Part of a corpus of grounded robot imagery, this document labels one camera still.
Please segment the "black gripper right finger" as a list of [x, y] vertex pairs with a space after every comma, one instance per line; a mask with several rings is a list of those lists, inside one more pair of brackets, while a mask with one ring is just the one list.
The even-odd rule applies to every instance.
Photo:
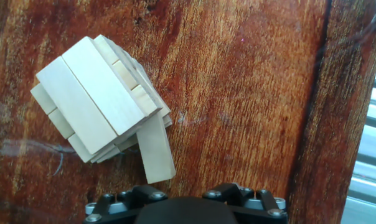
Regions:
[[254, 190], [236, 183], [222, 183], [204, 192], [202, 198], [227, 207], [236, 223], [287, 224], [286, 200], [266, 189]]

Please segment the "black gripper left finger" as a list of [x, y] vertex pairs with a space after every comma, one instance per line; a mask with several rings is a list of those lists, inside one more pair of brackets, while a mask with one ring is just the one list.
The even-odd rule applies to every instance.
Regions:
[[83, 221], [87, 223], [134, 223], [146, 205], [167, 200], [168, 196], [150, 186], [137, 185], [116, 195], [104, 194]]

